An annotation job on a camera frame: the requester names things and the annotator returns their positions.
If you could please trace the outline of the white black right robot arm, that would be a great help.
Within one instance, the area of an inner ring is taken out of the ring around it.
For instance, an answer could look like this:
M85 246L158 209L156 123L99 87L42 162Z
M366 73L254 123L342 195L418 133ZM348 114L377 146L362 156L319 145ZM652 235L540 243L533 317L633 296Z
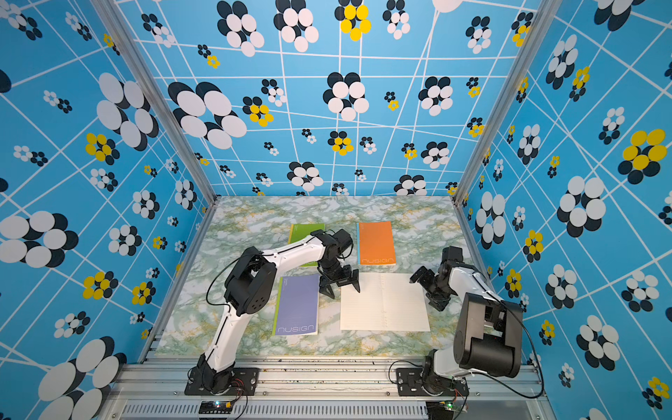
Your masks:
M453 347L434 349L425 357L422 382L428 393L454 390L456 383L469 374L494 378L519 374L522 311L488 287L483 274L464 262L461 248L444 248L437 271L422 266L411 276L411 282L425 289L430 306L440 312L453 298L462 303Z

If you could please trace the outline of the green cover notebook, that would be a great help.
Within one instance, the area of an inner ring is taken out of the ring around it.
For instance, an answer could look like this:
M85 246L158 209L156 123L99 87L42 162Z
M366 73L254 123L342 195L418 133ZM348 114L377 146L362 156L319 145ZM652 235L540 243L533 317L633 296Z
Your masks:
M324 224L297 224L290 230L285 260L292 269L316 266L325 254Z

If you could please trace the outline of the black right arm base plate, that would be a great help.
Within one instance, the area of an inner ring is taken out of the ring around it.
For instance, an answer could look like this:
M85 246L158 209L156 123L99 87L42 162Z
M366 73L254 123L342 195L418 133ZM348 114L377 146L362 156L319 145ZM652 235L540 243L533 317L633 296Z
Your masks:
M468 397L470 390L465 380L447 379L435 374L424 374L421 367L394 369L393 381L400 397Z

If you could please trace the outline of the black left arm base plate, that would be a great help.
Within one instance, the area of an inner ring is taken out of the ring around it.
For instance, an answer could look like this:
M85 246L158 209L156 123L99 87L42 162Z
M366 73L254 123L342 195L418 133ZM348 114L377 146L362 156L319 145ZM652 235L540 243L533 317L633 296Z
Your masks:
M234 367L214 374L210 367L192 367L187 374L184 394L187 396L253 396L256 393L260 369Z

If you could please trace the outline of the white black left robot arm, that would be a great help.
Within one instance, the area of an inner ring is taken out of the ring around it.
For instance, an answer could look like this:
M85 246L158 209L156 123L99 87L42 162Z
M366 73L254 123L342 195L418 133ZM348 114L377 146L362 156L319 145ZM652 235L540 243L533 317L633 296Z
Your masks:
M225 311L211 345L201 354L190 379L212 395L222 395L241 386L234 378L236 352L253 314L269 302L274 282L305 264L318 264L320 294L332 299L333 285L351 285L360 291L359 271L341 264L344 252L354 246L350 234L340 229L332 234L318 229L295 243L272 250L249 247L236 259L225 281Z

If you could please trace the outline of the orange cover notebook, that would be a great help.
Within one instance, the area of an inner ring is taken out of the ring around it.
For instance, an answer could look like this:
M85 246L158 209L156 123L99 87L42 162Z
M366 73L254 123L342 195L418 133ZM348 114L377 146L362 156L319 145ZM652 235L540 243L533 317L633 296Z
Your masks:
M359 264L392 266L397 264L391 222L362 222L358 224Z

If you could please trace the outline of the purple cover notebook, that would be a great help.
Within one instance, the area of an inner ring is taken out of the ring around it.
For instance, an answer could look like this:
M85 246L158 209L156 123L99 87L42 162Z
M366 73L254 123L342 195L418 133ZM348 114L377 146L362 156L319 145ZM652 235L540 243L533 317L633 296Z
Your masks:
M273 324L276 336L315 335L318 333L320 276L286 276L278 288Z

